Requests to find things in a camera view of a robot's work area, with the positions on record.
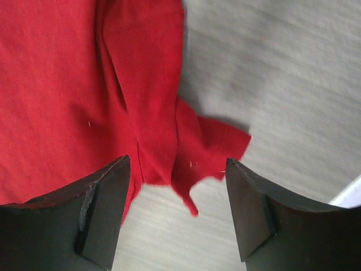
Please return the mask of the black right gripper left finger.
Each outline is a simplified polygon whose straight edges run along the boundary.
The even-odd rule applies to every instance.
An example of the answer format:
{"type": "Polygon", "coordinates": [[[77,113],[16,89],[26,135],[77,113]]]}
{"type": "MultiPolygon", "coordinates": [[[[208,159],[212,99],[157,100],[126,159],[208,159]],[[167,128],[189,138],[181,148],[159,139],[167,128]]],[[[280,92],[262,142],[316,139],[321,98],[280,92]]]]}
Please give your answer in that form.
{"type": "Polygon", "coordinates": [[[24,204],[1,206],[2,270],[111,270],[130,158],[24,204]]]}

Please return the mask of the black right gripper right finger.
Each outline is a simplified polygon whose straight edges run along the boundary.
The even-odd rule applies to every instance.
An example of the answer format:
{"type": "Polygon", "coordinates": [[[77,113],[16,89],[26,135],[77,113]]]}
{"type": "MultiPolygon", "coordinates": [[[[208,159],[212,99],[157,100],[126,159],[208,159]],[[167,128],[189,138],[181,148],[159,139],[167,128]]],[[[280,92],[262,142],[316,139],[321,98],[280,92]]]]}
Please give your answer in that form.
{"type": "Polygon", "coordinates": [[[292,192],[235,159],[226,186],[247,270],[359,270],[360,208],[292,192]]]}

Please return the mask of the red t-shirt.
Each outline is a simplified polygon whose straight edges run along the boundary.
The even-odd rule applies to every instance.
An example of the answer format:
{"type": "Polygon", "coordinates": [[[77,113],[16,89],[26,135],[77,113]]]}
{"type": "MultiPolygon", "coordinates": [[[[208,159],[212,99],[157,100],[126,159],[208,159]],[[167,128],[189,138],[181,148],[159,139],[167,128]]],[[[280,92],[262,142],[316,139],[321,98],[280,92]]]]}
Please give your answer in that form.
{"type": "Polygon", "coordinates": [[[178,95],[181,1],[1,2],[1,203],[25,203],[129,155],[143,184],[190,189],[240,159],[244,131],[178,95]]]}

